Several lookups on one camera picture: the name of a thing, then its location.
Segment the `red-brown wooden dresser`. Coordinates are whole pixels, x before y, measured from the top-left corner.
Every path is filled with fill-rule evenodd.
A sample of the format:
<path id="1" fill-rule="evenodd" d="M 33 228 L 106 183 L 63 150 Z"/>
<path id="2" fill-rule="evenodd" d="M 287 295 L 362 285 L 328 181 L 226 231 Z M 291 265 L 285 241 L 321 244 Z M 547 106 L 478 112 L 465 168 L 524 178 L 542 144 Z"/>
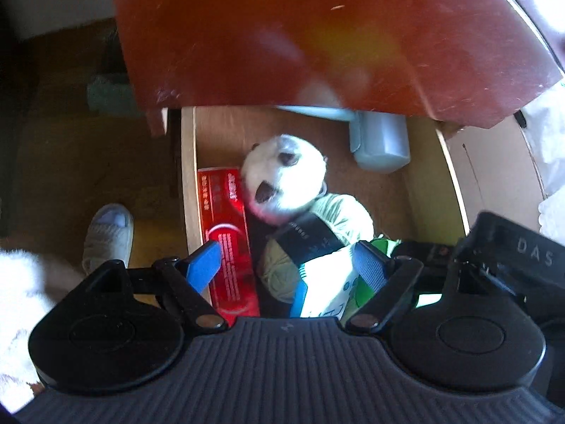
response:
<path id="1" fill-rule="evenodd" d="M 488 128 L 564 73 L 564 38 L 531 0 L 114 3 L 145 111 L 317 106 Z"/>

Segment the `grey white sneaker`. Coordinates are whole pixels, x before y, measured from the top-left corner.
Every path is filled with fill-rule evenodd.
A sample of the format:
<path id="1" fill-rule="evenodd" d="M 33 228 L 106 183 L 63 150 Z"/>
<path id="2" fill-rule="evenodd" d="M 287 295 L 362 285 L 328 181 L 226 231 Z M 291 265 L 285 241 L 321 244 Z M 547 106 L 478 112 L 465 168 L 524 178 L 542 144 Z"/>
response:
<path id="1" fill-rule="evenodd" d="M 121 204 L 106 204 L 93 216 L 85 235 L 82 269 L 90 275 L 109 260 L 128 267 L 134 238 L 134 220 Z"/>

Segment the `grey plastic case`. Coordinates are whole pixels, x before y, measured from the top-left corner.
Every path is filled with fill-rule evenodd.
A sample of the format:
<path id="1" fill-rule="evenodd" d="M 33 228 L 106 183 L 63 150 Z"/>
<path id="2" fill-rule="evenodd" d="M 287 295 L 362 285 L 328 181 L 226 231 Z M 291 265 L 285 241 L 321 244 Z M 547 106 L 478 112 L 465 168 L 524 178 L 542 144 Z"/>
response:
<path id="1" fill-rule="evenodd" d="M 350 150 L 363 170 L 392 173 L 411 162 L 406 117 L 343 108 L 290 106 L 279 109 L 349 124 Z"/>

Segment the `red toothpaste box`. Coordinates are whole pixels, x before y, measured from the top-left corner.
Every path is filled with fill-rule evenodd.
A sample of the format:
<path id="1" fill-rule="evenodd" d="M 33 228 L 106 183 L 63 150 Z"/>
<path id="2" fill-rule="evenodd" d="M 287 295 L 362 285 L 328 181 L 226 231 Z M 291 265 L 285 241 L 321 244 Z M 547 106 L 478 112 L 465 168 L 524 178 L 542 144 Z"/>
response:
<path id="1" fill-rule="evenodd" d="M 260 304 L 239 169 L 201 169 L 197 176 L 202 236 L 221 248 L 219 270 L 208 285 L 213 308 L 230 325 L 241 317 L 258 317 Z"/>

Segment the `white fluffy sleeve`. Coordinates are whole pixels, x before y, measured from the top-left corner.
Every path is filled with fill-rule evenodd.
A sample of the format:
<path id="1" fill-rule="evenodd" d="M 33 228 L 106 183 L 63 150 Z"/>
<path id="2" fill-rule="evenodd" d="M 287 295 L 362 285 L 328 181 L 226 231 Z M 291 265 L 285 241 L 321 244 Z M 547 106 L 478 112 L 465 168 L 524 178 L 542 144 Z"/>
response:
<path id="1" fill-rule="evenodd" d="M 85 278 L 67 262 L 13 250 L 1 253 L 1 404 L 17 412 L 42 386 L 28 350 L 31 331 Z"/>

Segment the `plastic bag with dark items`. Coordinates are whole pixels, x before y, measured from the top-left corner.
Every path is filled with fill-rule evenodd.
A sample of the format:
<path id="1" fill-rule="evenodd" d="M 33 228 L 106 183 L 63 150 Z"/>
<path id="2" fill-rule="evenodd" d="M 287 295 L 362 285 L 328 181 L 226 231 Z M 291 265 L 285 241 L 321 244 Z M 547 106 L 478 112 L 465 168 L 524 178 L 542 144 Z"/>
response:
<path id="1" fill-rule="evenodd" d="M 97 71 L 86 87 L 86 100 L 92 112 L 123 118 L 143 116 L 129 81 L 118 39 L 106 44 Z"/>

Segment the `white blue box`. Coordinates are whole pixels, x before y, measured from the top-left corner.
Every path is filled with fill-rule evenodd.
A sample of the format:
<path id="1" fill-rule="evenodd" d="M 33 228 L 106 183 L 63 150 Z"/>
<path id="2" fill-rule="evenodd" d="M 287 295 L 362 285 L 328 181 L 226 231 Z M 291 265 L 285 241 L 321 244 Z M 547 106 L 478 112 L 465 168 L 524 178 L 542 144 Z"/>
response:
<path id="1" fill-rule="evenodd" d="M 352 255 L 350 245 L 300 267 L 291 318 L 343 317 L 359 278 Z"/>

